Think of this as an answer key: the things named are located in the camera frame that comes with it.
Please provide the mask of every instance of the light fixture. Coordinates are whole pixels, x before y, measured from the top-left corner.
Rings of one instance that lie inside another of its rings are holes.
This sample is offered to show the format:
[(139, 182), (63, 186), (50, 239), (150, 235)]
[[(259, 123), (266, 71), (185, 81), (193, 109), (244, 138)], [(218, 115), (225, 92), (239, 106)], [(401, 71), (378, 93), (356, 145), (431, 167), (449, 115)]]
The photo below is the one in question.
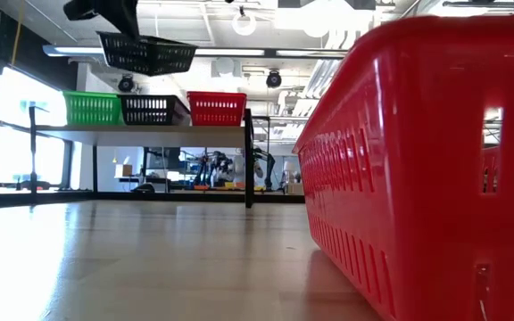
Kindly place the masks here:
[(293, 116), (271, 116), (269, 119), (275, 121), (308, 121), (308, 117), (293, 117)]
[(224, 56), (224, 57), (234, 57), (234, 56), (264, 56), (265, 50), (262, 49), (219, 49), (219, 48), (198, 48), (195, 51), (195, 56), (203, 57), (203, 56)]
[(271, 144), (294, 144), (294, 143), (296, 143), (296, 139), (270, 139), (269, 143), (271, 143)]
[[(249, 24), (244, 26), (244, 27), (239, 26), (239, 20), (242, 17), (249, 18)], [(233, 28), (233, 30), (238, 35), (240, 35), (240, 36), (249, 36), (253, 32), (255, 32), (255, 30), (257, 29), (257, 20), (255, 19), (255, 16), (250, 14), (250, 13), (246, 13), (245, 15), (241, 15), (241, 13), (238, 12), (236, 14), (236, 16), (233, 17), (233, 20), (231, 21), (231, 27)]]
[(56, 47), (55, 50), (61, 54), (103, 54), (100, 47)]
[(319, 57), (319, 59), (326, 59), (326, 58), (339, 58), (342, 59), (348, 54), (348, 50), (326, 50), (326, 49), (319, 49), (319, 50), (301, 50), (301, 49), (294, 49), (294, 50), (277, 50), (278, 56), (284, 56), (284, 57)]
[(324, 37), (337, 22), (334, 11), (334, 2), (313, 1), (301, 8), (303, 31), (309, 37)]

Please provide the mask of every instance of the green basket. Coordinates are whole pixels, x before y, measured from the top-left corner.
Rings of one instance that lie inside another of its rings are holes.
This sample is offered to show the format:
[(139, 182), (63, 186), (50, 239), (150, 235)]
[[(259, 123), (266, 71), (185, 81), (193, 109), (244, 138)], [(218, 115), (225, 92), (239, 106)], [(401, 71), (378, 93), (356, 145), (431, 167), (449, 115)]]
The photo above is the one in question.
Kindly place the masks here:
[(120, 98), (116, 94), (63, 92), (69, 125), (120, 125)]

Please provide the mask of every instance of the white shelf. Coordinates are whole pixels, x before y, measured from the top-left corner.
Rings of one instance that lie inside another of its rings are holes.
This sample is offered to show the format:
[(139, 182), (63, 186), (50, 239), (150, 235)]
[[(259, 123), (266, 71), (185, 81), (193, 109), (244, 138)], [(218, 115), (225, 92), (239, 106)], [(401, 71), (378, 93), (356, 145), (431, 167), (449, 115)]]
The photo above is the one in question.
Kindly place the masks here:
[(37, 132), (96, 146), (244, 147), (245, 129), (210, 126), (37, 126)]

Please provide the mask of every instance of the floor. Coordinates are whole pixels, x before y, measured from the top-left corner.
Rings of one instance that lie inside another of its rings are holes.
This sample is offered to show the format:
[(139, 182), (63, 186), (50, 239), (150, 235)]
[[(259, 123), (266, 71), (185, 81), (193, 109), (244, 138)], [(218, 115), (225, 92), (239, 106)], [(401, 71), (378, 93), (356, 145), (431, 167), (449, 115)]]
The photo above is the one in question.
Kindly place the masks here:
[(378, 321), (303, 205), (0, 209), (0, 320)]

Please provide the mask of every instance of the red basket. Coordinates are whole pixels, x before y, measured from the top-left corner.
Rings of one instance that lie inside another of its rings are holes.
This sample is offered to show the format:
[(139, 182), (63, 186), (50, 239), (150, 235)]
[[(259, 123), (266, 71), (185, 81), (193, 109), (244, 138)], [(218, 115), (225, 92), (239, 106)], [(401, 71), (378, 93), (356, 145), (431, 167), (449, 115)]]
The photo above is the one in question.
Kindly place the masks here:
[(371, 31), (294, 151), (312, 238), (385, 320), (514, 320), (513, 16)]
[(247, 95), (188, 92), (187, 100), (194, 126), (240, 126)]

